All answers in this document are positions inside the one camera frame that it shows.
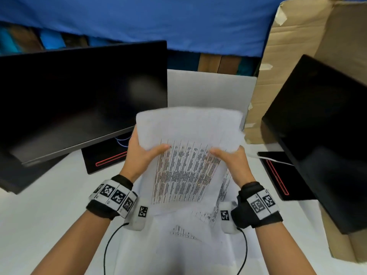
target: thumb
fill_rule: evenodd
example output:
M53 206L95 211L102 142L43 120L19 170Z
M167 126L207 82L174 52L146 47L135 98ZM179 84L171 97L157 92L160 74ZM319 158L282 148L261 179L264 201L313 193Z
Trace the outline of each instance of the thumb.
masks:
M161 144L161 145L158 145L158 146L150 149L147 153L149 160L152 161L156 156L162 154L163 152L165 152L170 147L171 146L168 145L168 144Z
M209 150L209 152L211 154L213 154L214 156L218 157L219 159L223 160L224 162L227 163L228 159L229 159L229 156L231 155L230 153L226 152L226 151L223 151L219 148L211 148Z

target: forearm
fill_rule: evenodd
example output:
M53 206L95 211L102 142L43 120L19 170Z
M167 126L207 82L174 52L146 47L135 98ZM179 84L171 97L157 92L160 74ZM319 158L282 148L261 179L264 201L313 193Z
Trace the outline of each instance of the forearm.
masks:
M84 212L31 275L83 275L109 224L109 219Z
M255 231L270 275L316 275L282 222Z

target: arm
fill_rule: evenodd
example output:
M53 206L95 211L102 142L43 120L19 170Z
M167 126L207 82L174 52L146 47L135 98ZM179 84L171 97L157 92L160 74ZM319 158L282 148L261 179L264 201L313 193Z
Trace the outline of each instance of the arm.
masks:
M134 129L120 175L134 183L148 168L149 163L169 147L167 144L162 144L146 151L139 145L138 133ZM83 275L110 222L111 220L107 218L85 211L42 259L31 275Z
M240 188L255 181L242 146L234 153L218 148L212 148L210 152L226 162L234 182ZM270 275L316 275L282 222L261 226L255 231Z

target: left hand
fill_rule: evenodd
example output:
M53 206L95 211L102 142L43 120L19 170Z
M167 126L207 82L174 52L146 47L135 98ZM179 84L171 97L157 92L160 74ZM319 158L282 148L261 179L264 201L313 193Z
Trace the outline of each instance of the left hand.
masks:
M148 151L139 145L138 131L136 125L129 140L125 164L120 175L126 177L132 183L146 171L150 162L158 155L170 148L168 144L158 145Z

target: blue tarp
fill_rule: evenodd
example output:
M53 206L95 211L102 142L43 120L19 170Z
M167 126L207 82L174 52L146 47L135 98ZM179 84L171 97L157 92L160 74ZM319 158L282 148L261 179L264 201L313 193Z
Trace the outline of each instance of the blue tarp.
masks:
M262 56L284 0L0 0L0 21L168 48Z

